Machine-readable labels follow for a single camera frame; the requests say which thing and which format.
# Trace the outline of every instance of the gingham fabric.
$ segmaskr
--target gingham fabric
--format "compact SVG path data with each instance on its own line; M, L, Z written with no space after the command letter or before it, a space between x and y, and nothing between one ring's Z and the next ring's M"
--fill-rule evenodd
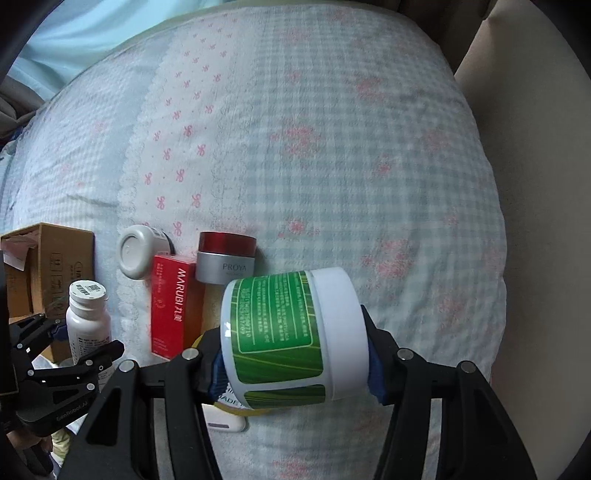
M495 183L443 56L404 17L308 4L194 18L82 74L3 155L2 229L94 230L113 334L142 364L147 285L114 262L133 223L184 254L202 230L253 235L258 273L340 265L401 346L489 374L505 321ZM227 479L366 479L390 414L365 394L212 442Z

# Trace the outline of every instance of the white bottle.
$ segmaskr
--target white bottle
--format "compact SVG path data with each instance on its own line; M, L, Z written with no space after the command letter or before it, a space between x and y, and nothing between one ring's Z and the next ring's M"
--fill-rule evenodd
M93 280L77 280L70 285L70 307L66 324L74 364L111 341L111 317L106 310L107 292ZM99 389L106 385L113 366L99 373Z
M170 250L170 241L162 230L132 225L123 230L117 242L119 269L132 280L148 278L154 256L170 255Z

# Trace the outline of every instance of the red box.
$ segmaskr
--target red box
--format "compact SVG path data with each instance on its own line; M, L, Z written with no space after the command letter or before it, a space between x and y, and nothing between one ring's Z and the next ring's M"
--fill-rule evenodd
M171 359L201 335L205 284L195 280L196 260L156 255L152 266L152 353Z

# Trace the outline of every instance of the white lid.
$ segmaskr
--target white lid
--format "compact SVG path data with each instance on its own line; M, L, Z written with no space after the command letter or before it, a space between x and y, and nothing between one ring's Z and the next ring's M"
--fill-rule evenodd
M86 307L103 306L107 301L107 291L94 280L76 280L70 285L70 301Z
M127 227L117 243L119 268L133 280L146 278L150 274L152 259L158 253L170 253L168 239L161 231L145 225Z
M334 388L328 400L350 397L367 386L368 338L357 293L340 267L309 272L320 303Z

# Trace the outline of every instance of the green label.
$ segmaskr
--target green label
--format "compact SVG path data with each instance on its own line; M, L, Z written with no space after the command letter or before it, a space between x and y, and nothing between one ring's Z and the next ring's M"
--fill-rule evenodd
M317 377L322 353L306 272L243 278L230 308L238 379L246 384Z
M324 385L284 388L282 390L260 390L246 392L244 398L250 408L298 407L313 403L324 403L326 391Z

